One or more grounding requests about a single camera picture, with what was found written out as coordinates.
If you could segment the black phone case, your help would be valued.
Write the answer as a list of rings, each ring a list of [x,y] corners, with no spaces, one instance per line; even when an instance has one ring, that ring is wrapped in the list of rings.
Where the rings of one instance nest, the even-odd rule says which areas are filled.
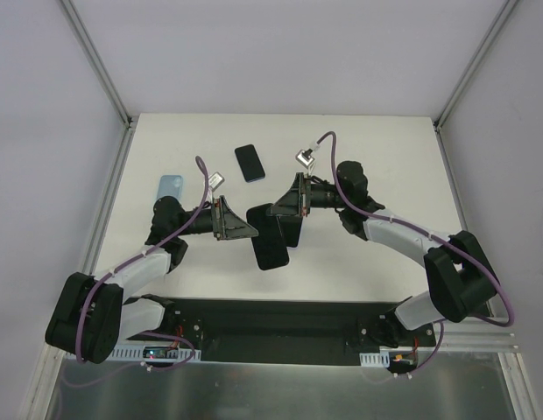
[[[297,216],[278,216],[277,219],[285,245],[288,248],[297,248],[303,219]]]

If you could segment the black phone blue edge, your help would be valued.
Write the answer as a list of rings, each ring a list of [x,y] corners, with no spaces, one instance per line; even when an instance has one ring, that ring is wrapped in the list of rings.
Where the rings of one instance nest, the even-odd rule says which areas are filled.
[[[265,171],[253,144],[235,148],[236,160],[245,182],[250,183],[265,178]]]

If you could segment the light blue phone case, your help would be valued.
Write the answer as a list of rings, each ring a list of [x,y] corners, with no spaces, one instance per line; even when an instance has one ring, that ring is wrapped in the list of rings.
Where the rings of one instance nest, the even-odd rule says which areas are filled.
[[[156,200],[164,197],[180,199],[183,188],[183,178],[180,175],[163,175],[159,180]]]

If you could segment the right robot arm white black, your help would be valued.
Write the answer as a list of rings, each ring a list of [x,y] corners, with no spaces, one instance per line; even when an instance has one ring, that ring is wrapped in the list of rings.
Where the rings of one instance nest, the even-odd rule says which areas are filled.
[[[395,348],[412,340],[417,329],[435,321],[455,323],[477,315],[497,295],[493,270],[477,238],[467,231],[430,234],[407,220],[398,221],[368,192],[368,179],[356,161],[337,165],[333,184],[299,172],[288,192],[271,205],[270,216],[302,219],[313,208],[336,210],[345,230],[364,241],[385,245],[424,268],[427,291],[410,297],[366,325],[368,338]]]

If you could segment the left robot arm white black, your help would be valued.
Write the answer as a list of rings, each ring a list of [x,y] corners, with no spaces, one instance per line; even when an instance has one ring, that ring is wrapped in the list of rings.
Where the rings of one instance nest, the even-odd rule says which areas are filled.
[[[177,321],[169,313],[169,302],[152,296],[135,302],[130,298],[182,263],[187,252],[184,235],[202,234],[227,241],[253,238],[258,231],[236,215],[223,196],[192,211],[174,197],[158,199],[138,255],[100,274],[75,272],[67,278],[46,328],[46,344],[100,364],[119,340],[143,331],[156,340],[170,339]]]

